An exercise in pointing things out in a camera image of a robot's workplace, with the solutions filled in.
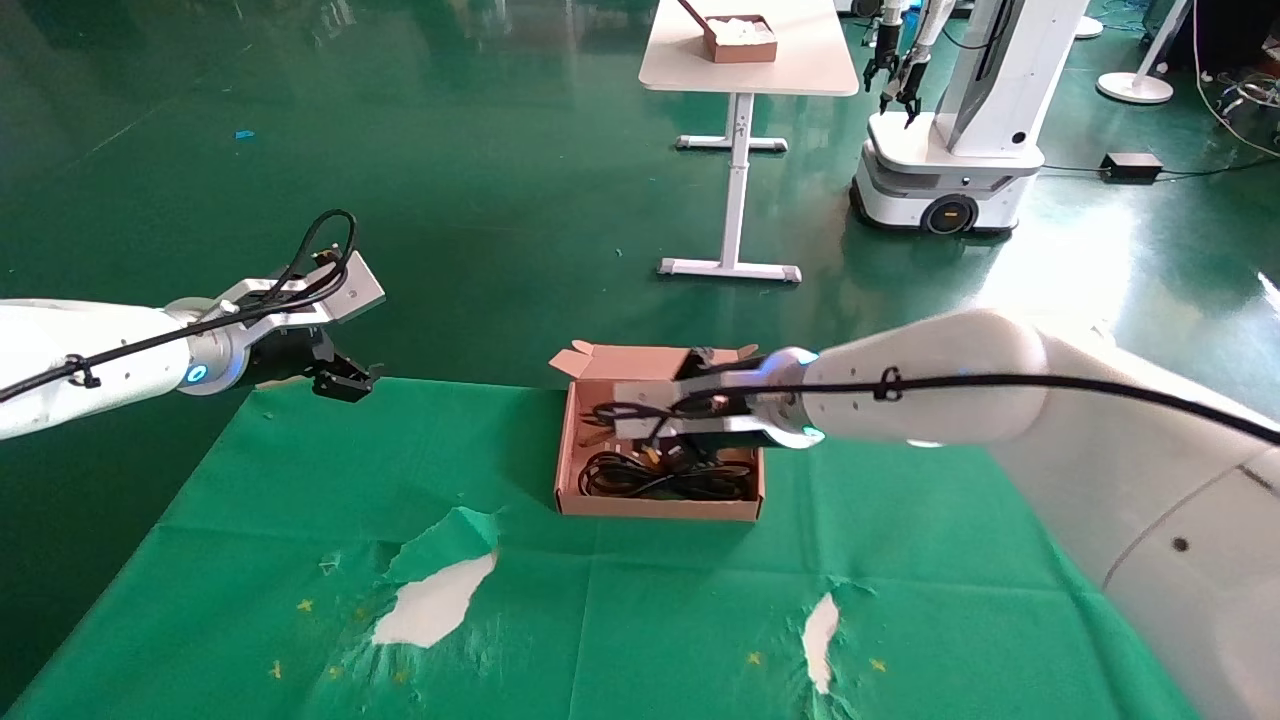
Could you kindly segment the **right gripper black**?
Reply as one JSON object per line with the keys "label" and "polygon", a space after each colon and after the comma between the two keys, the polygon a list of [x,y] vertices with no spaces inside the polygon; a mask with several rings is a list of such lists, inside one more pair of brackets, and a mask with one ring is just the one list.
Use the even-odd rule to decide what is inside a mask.
{"label": "right gripper black", "polygon": [[[746,360],[737,350],[721,350],[712,347],[690,348],[690,377],[719,375],[726,372],[740,370],[741,361]],[[692,428],[685,429],[685,439],[700,451],[726,451],[731,448],[768,448],[773,446],[771,436],[759,427],[749,428]]]}

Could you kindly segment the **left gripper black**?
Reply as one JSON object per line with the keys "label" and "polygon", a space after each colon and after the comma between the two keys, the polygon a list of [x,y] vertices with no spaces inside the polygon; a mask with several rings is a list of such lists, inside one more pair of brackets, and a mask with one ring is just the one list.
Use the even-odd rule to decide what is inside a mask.
{"label": "left gripper black", "polygon": [[383,365],[362,366],[335,357],[329,334],[319,327],[274,331],[247,354],[239,387],[306,377],[316,396],[356,404],[367,397],[383,377]]}

